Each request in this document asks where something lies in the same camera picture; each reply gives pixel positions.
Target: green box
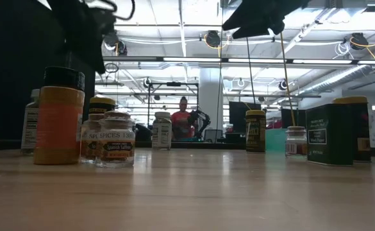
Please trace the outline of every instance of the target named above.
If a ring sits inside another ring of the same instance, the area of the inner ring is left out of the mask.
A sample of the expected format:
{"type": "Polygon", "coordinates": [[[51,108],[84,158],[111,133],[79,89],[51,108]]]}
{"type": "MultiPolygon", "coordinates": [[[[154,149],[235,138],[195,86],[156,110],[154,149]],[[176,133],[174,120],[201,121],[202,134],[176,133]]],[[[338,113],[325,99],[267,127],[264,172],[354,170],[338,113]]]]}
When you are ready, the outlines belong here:
{"type": "Polygon", "coordinates": [[[354,161],[351,111],[328,104],[306,112],[308,161],[332,166],[352,166],[354,161]]]}

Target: orange label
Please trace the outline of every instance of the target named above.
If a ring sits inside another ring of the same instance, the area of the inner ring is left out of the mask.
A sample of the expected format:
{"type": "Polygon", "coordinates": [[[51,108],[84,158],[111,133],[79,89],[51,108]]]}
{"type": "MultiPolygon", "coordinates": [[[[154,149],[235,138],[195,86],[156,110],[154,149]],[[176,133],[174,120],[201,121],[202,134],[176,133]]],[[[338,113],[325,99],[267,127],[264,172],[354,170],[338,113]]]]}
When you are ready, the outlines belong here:
{"type": "Polygon", "coordinates": [[[41,103],[37,147],[76,149],[80,147],[82,108],[58,103],[41,103]]]}

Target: yellow lid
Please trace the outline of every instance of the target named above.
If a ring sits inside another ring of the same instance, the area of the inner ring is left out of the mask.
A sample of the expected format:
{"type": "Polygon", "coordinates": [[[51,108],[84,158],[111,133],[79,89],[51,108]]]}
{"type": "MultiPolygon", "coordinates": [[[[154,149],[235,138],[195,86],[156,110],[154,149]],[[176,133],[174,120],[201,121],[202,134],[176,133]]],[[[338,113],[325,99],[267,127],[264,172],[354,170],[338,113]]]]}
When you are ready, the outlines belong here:
{"type": "Polygon", "coordinates": [[[107,103],[109,105],[116,105],[116,101],[110,98],[92,97],[90,103],[107,103]]]}
{"type": "Polygon", "coordinates": [[[265,116],[265,112],[262,110],[248,110],[246,116],[265,116]]]}
{"type": "Polygon", "coordinates": [[[333,103],[336,103],[336,104],[368,103],[368,100],[367,100],[367,97],[365,96],[351,96],[351,97],[334,99],[333,103]]]}

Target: orange powder jar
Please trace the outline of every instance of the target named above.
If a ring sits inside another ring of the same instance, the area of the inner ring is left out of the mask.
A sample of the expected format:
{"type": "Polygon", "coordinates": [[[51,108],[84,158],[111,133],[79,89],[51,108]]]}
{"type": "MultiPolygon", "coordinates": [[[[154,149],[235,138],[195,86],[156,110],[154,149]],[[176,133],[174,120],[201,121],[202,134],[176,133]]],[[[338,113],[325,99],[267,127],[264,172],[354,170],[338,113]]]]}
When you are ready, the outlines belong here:
{"type": "Polygon", "coordinates": [[[46,67],[40,90],[35,164],[76,164],[85,101],[85,75],[64,67],[46,67]]]}

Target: white bottle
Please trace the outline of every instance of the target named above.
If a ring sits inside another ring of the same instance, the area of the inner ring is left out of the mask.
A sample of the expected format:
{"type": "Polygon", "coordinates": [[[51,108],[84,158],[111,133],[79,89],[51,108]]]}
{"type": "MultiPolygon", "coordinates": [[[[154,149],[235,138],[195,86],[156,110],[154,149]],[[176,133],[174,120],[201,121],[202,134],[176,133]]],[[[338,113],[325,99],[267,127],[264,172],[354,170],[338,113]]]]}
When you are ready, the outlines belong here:
{"type": "Polygon", "coordinates": [[[21,152],[23,155],[33,156],[36,146],[36,128],[39,114],[40,89],[33,89],[31,93],[32,102],[26,105],[25,118],[23,122],[21,152]]]}
{"type": "Polygon", "coordinates": [[[152,148],[170,150],[172,146],[172,121],[170,113],[156,112],[153,121],[152,148]]]}

